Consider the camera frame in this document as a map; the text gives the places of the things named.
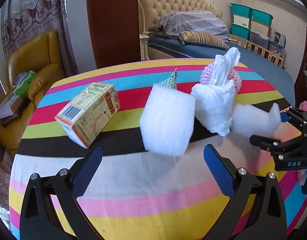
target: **blue bed sheet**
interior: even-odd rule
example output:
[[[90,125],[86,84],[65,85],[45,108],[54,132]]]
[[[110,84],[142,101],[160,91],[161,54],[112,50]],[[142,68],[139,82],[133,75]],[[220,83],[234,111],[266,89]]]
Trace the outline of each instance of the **blue bed sheet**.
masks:
[[[207,46],[193,44],[183,45],[179,40],[158,35],[149,38],[148,46],[163,51],[175,58],[215,58],[216,55],[224,55],[226,53],[226,50]],[[258,73],[278,90],[289,104],[293,107],[295,106],[294,83],[292,77],[286,71],[248,49],[230,42],[228,46],[230,48],[238,48],[241,53],[240,62]]]

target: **tufted headboard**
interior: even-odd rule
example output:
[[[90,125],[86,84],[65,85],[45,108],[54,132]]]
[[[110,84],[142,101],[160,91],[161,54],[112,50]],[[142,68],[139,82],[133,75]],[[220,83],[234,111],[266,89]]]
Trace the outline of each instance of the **tufted headboard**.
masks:
[[[158,19],[171,12],[208,10],[218,18],[223,15],[220,9],[214,8],[205,0],[138,0],[138,4],[142,12],[140,30],[143,34],[154,33]]]

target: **nightstand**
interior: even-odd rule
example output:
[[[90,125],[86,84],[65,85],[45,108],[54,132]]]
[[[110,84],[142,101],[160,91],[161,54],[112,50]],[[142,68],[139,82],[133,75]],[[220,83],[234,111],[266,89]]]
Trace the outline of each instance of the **nightstand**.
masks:
[[[144,34],[139,34],[139,38],[140,38],[140,55],[141,55],[141,60],[149,60],[148,49],[147,49],[147,44],[148,44],[149,36],[144,35]]]

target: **human hand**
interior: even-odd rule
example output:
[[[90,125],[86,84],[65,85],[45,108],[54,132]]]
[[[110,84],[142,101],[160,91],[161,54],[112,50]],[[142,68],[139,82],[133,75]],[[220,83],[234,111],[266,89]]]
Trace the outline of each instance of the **human hand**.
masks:
[[[297,177],[298,177],[298,183],[300,186],[303,186],[304,183],[306,182],[306,177],[307,177],[307,169],[305,170],[298,170],[297,171]]]

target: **bolt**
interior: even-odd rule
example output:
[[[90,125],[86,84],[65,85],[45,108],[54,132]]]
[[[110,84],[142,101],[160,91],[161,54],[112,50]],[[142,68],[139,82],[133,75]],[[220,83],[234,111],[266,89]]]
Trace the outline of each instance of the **bolt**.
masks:
[[[268,174],[268,176],[269,176],[270,179],[275,179],[276,178],[276,175],[273,172],[270,172]]]
[[[68,173],[67,169],[62,169],[62,170],[59,171],[60,176],[65,176],[65,175],[67,175],[67,173]]]
[[[37,178],[38,178],[38,174],[37,174],[37,173],[34,173],[34,174],[32,174],[32,175],[30,176],[30,178],[31,178],[32,180],[37,179]]]
[[[247,171],[246,171],[246,169],[244,169],[244,168],[240,168],[240,169],[238,170],[238,172],[239,172],[239,174],[241,174],[241,175],[246,175],[246,174],[247,174]]]

